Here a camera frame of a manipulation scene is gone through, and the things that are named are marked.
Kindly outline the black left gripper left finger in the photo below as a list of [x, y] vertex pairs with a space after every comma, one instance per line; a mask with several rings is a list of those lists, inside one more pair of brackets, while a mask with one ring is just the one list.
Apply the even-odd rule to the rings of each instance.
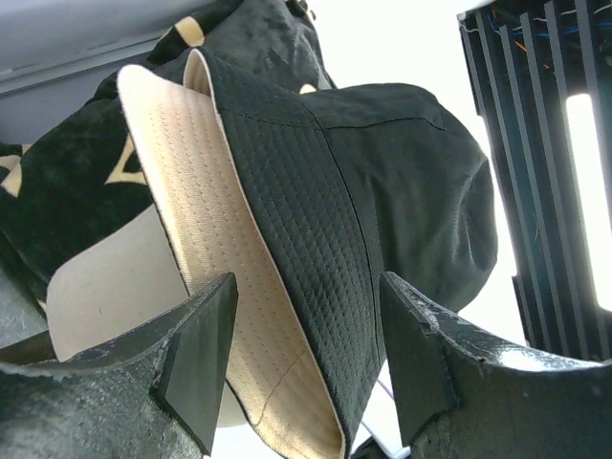
[[5, 458], [200, 458], [212, 450], [237, 306], [225, 273], [182, 304], [78, 353], [48, 333], [1, 351]]

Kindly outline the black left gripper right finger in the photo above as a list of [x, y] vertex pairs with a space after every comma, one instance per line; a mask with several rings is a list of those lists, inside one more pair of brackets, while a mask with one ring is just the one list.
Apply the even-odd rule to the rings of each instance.
[[380, 282], [403, 443], [415, 458], [607, 458], [611, 366], [518, 345]]

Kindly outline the cream bucket hat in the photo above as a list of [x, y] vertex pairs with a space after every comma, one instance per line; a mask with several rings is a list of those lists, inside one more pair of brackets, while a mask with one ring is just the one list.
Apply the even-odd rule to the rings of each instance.
[[128, 65], [117, 88], [186, 289], [236, 278], [227, 381], [247, 420], [286, 458], [343, 457], [339, 415], [240, 182], [203, 55], [190, 53], [182, 83]]

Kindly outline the black bucket hat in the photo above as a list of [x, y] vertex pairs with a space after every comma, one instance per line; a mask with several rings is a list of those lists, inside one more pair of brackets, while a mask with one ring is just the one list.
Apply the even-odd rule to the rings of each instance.
[[204, 61], [241, 185], [351, 441], [385, 357], [382, 273], [457, 312], [492, 272], [488, 158], [421, 87], [301, 95]]

